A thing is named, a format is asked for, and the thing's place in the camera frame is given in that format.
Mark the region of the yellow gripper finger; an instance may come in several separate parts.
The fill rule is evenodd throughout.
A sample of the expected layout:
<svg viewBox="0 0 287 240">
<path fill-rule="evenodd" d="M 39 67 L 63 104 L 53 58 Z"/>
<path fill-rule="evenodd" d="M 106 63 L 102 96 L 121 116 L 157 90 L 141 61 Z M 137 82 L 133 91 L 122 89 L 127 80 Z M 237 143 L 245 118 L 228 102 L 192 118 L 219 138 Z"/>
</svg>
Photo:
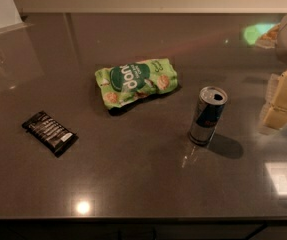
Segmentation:
<svg viewBox="0 0 287 240">
<path fill-rule="evenodd" d="M 279 131 L 287 125 L 287 70 L 272 74 L 260 113 L 261 131 Z"/>
</svg>

